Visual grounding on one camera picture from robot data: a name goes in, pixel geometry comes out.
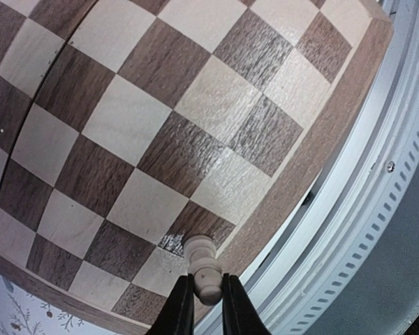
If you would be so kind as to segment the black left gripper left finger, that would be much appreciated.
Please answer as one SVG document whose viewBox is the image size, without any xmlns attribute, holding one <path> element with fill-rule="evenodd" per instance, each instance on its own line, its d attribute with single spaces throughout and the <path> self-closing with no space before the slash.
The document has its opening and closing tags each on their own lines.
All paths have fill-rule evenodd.
<svg viewBox="0 0 419 335">
<path fill-rule="evenodd" d="M 194 277 L 180 276 L 154 324 L 150 335 L 194 334 Z"/>
</svg>

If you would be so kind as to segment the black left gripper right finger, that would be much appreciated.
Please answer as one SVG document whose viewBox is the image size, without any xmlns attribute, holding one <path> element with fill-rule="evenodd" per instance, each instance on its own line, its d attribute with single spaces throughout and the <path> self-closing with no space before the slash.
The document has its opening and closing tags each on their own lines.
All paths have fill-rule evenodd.
<svg viewBox="0 0 419 335">
<path fill-rule="evenodd" d="M 222 283 L 223 333 L 225 335 L 270 335 L 240 279 L 224 274 Z"/>
</svg>

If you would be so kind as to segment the light chess piece rook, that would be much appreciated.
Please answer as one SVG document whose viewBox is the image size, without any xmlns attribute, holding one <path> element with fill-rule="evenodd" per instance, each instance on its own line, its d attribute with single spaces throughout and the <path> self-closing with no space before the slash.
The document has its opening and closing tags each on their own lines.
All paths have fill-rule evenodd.
<svg viewBox="0 0 419 335">
<path fill-rule="evenodd" d="M 222 266 L 216 259 L 216 245 L 205 235 L 190 237 L 184 244 L 188 274 L 193 275 L 194 292 L 205 306 L 214 306 L 222 298 Z"/>
</svg>

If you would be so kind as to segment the wooden chess board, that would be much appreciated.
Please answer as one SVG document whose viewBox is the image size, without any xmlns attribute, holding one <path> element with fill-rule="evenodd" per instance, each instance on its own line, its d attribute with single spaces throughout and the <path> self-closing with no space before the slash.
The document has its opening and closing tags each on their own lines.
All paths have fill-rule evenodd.
<svg viewBox="0 0 419 335">
<path fill-rule="evenodd" d="M 391 35 L 377 1 L 0 1 L 0 275 L 144 334 L 190 237 L 251 264 Z"/>
</svg>

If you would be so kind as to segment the floral patterned table mat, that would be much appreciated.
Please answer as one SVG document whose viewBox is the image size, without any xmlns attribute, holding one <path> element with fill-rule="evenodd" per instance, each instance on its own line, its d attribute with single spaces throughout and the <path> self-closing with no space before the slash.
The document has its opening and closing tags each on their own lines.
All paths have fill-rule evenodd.
<svg viewBox="0 0 419 335">
<path fill-rule="evenodd" d="M 65 312 L 0 275 L 0 334 L 115 334 Z"/>
</svg>

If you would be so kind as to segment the front aluminium rail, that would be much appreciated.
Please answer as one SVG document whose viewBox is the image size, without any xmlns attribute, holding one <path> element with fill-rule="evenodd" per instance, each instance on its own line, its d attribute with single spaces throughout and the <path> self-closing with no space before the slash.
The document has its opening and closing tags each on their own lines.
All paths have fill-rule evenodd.
<svg viewBox="0 0 419 335">
<path fill-rule="evenodd" d="M 403 334 L 419 318 L 419 1 L 340 148 L 241 275 L 273 334 Z"/>
</svg>

